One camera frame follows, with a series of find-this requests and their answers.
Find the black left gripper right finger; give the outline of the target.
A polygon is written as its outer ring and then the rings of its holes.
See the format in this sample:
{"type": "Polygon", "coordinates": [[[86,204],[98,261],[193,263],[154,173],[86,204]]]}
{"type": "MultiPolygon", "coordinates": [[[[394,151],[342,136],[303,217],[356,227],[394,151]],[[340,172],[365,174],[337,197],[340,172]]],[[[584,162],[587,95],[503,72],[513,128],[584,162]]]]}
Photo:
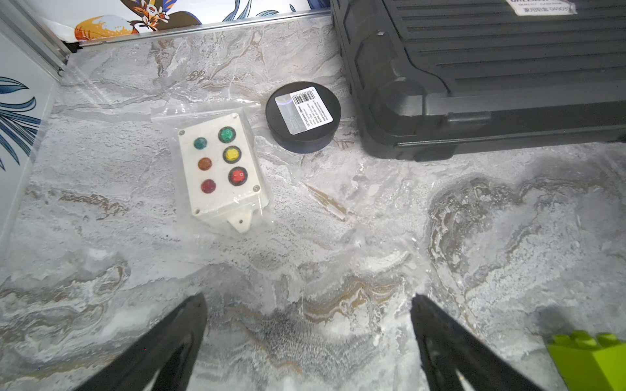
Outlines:
{"type": "Polygon", "coordinates": [[[427,296],[412,298],[411,321],[431,390],[538,390],[427,296]]]}

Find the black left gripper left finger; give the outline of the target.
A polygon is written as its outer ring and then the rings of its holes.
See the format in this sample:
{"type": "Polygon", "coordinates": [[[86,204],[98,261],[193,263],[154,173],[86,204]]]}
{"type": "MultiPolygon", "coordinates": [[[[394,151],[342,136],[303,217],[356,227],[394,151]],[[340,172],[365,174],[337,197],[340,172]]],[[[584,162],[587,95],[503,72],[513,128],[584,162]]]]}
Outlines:
{"type": "Polygon", "coordinates": [[[207,325],[203,294],[185,299],[78,390],[185,390],[207,325]]]}

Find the green lego brick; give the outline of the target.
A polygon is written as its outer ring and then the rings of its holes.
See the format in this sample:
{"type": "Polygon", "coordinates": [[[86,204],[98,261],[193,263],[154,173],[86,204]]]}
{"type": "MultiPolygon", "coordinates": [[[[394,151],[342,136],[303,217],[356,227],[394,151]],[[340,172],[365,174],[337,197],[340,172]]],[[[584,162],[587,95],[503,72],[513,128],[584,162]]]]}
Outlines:
{"type": "Polygon", "coordinates": [[[625,389],[625,342],[613,333],[559,334],[546,345],[570,390],[625,389]]]}

